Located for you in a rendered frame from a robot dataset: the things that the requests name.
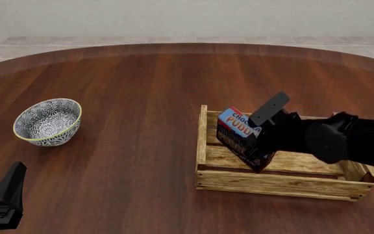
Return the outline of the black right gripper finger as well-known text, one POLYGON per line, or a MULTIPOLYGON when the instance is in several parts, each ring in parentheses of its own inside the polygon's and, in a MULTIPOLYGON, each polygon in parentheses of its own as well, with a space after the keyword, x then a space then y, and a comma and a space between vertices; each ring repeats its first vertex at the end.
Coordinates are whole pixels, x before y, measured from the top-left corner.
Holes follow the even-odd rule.
POLYGON ((263 141, 256 136, 248 136, 245 145, 247 146, 245 156, 248 159, 260 159, 266 155, 263 141))

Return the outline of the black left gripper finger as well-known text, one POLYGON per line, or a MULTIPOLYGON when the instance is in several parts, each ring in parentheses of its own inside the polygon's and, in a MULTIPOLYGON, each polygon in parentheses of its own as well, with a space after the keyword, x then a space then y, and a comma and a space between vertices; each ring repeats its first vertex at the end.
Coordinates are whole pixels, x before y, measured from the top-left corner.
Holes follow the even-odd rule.
POLYGON ((23 212, 22 191, 27 167, 17 161, 0 182, 0 213, 23 212))

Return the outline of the flat plate on black stalk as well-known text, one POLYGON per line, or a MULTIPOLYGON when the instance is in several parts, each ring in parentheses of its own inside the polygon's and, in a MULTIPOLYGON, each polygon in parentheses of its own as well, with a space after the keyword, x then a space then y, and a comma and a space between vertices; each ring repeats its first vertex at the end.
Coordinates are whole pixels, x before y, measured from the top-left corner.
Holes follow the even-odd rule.
POLYGON ((261 126, 265 121, 271 119, 278 112, 282 111, 289 101, 290 97, 288 97, 288 95, 286 95, 283 91, 275 94, 271 99, 269 99, 249 116, 249 126, 261 126))

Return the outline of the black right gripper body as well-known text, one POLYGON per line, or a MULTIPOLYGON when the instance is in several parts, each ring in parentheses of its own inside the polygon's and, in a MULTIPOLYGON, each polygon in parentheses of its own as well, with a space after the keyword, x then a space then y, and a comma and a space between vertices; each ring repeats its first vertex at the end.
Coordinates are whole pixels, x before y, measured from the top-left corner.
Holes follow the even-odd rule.
POLYGON ((297 112, 276 112, 261 125, 255 152, 260 157, 267 157, 276 151, 311 153, 305 140, 306 128, 310 124, 311 120, 302 120, 297 112))

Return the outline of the chocolate pudding box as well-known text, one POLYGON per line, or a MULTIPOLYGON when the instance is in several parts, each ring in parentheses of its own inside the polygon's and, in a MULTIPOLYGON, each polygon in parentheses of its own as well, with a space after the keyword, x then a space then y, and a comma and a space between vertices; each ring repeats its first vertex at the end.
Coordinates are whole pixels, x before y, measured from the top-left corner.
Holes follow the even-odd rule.
POLYGON ((261 173, 271 162, 273 153, 260 159, 248 159, 245 156, 247 149, 245 139, 248 136, 256 136, 258 138, 262 131, 259 126, 254 128, 249 126, 248 119, 248 116, 235 107, 225 109, 217 118, 216 138, 250 167, 252 171, 261 173))

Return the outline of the wooden slat tray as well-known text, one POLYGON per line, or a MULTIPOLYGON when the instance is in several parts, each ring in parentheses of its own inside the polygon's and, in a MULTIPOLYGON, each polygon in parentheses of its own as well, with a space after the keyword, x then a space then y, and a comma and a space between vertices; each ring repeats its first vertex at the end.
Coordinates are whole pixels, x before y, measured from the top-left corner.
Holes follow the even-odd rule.
POLYGON ((374 187, 374 167, 352 161, 327 164, 306 153, 278 151, 264 171, 254 173, 216 138, 219 114, 201 106, 197 189, 355 202, 374 187))

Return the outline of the black-and-white patterned bowl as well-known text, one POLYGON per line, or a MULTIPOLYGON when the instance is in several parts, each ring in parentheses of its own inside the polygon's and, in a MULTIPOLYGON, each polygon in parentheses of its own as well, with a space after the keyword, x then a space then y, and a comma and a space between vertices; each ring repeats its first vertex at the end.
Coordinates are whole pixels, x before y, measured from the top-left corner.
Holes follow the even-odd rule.
POLYGON ((72 99, 49 99, 23 111, 13 125, 14 134, 35 146, 61 146, 81 124, 82 107, 72 99))

